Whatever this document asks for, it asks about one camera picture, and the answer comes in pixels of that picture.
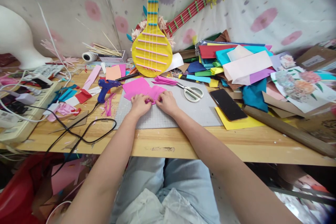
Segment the scissors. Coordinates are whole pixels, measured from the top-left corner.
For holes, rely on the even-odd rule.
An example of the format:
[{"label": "scissors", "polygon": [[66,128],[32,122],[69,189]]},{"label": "scissors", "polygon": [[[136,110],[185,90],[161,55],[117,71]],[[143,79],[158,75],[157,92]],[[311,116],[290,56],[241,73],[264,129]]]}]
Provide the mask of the scissors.
[{"label": "scissors", "polygon": [[203,91],[197,87],[187,87],[181,83],[176,83],[180,88],[184,89],[184,96],[190,102],[198,102],[203,98]]}]

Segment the white cloth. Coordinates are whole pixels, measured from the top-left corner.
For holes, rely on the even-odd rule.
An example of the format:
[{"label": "white cloth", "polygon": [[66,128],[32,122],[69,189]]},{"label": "white cloth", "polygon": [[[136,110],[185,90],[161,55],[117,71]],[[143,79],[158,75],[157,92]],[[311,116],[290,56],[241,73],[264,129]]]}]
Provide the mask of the white cloth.
[{"label": "white cloth", "polygon": [[126,223],[204,224],[205,221],[173,188],[162,204],[154,193],[145,189],[117,219],[117,224]]}]

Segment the person's left hand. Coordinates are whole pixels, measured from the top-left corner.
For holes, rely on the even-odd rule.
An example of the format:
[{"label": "person's left hand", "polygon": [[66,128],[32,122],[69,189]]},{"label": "person's left hand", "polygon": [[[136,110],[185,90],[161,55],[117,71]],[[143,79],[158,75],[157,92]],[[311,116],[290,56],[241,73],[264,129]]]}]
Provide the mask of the person's left hand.
[{"label": "person's left hand", "polygon": [[154,100],[151,97],[144,96],[143,94],[137,94],[133,96],[131,98],[132,102],[132,108],[130,111],[131,115],[140,118],[150,110],[153,101]]}]

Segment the tape roll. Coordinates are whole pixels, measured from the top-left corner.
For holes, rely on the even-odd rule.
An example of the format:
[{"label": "tape roll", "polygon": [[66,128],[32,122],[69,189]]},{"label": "tape roll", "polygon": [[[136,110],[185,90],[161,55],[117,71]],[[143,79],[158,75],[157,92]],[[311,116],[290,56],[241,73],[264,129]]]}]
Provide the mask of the tape roll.
[{"label": "tape roll", "polygon": [[83,60],[85,60],[86,62],[92,62],[92,61],[96,61],[98,59],[97,54],[94,54],[93,52],[85,52],[82,54],[82,58]]}]

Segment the gray cutting mat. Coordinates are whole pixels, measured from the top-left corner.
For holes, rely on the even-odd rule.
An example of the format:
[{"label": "gray cutting mat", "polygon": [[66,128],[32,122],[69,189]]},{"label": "gray cutting mat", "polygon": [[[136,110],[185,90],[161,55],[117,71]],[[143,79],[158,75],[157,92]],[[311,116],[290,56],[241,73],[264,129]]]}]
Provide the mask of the gray cutting mat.
[{"label": "gray cutting mat", "polygon": [[[126,80],[126,83],[133,81],[134,79]],[[150,86],[154,86],[152,83],[153,78],[145,78]],[[212,97],[209,95],[209,92],[206,86],[203,83],[189,82],[186,80],[178,80],[181,84],[189,87],[197,87],[204,92],[203,98],[197,102],[192,103],[184,97],[184,90],[178,86],[171,85],[159,85],[168,91],[172,91],[176,99],[177,105],[187,113],[191,118],[193,118],[200,125],[206,126],[222,126],[222,122],[215,110],[216,104],[213,101]],[[125,118],[126,114],[131,110],[132,103],[127,100],[125,97],[125,91],[122,91],[121,99],[119,102],[119,107],[115,115],[115,120],[117,121],[117,130]],[[178,125],[169,115],[164,113],[156,105],[153,105],[150,111],[147,112],[144,116],[138,121],[136,128],[137,129],[149,129],[149,128],[177,128]]]}]

